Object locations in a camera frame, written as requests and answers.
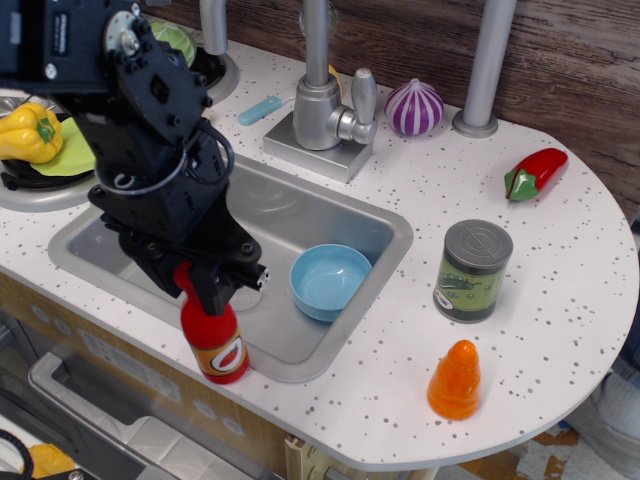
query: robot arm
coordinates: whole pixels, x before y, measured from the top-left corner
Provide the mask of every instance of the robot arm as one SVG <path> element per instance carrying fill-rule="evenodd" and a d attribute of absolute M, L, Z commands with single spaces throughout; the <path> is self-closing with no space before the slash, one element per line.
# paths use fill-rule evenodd
<path fill-rule="evenodd" d="M 191 280 L 219 315 L 235 291 L 261 289 L 260 246 L 230 215 L 229 142 L 202 118 L 205 79 L 157 42 L 130 0 L 3 0 L 0 86 L 55 101 L 96 155 L 91 203 L 123 251 L 165 292 Z M 222 145 L 226 161 L 220 151 Z"/>

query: stainless steel sink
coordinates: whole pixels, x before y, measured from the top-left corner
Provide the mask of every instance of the stainless steel sink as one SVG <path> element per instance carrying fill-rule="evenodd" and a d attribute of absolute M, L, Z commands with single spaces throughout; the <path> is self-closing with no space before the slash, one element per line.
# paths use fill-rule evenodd
<path fill-rule="evenodd" d="M 251 366 L 265 375 L 300 382 L 322 373 L 383 289 L 413 240 L 396 213 L 336 193 L 237 156 L 228 190 L 236 220 L 263 249 L 270 272 L 262 295 L 247 288 L 232 299 L 248 344 Z M 118 246 L 100 211 L 91 207 L 49 245 L 54 264 L 180 327 L 182 298 L 162 292 Z M 300 312 L 289 270 L 304 250 L 340 243 L 362 252 L 373 269 L 333 324 Z"/>

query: stove burner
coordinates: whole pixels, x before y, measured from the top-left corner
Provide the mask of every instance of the stove burner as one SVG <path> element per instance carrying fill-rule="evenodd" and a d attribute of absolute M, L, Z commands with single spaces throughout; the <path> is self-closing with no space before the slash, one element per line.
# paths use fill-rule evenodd
<path fill-rule="evenodd" d="M 227 98 L 238 84 L 238 67 L 229 55 L 209 55 L 204 48 L 196 49 L 190 68 L 207 77 L 207 90 L 215 105 Z"/>
<path fill-rule="evenodd" d="M 34 170 L 29 162 L 22 160 L 2 160 L 2 164 L 5 169 L 0 173 L 2 184 L 11 191 L 19 188 L 28 190 L 64 188 L 93 175 L 89 170 L 72 176 L 47 176 Z"/>

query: gray pole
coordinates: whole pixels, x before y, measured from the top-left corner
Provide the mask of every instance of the gray pole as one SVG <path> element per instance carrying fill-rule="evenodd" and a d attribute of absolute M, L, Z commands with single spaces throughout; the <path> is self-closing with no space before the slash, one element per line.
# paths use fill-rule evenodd
<path fill-rule="evenodd" d="M 454 122 L 454 127 L 460 127 L 463 134 L 483 137 L 491 135 L 497 128 L 497 120 L 492 118 L 491 110 L 516 3 L 517 0 L 485 1 L 462 122 L 460 118 L 457 119 L 458 125 Z"/>

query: orange cone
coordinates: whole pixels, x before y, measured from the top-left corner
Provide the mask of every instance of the orange cone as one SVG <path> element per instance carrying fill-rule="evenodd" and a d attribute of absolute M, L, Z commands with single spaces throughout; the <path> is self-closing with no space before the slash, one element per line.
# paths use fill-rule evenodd
<path fill-rule="evenodd" d="M 429 405 L 449 420 L 463 420 L 480 403 L 480 359 L 476 346 L 460 340 L 438 364 L 427 391 Z"/>

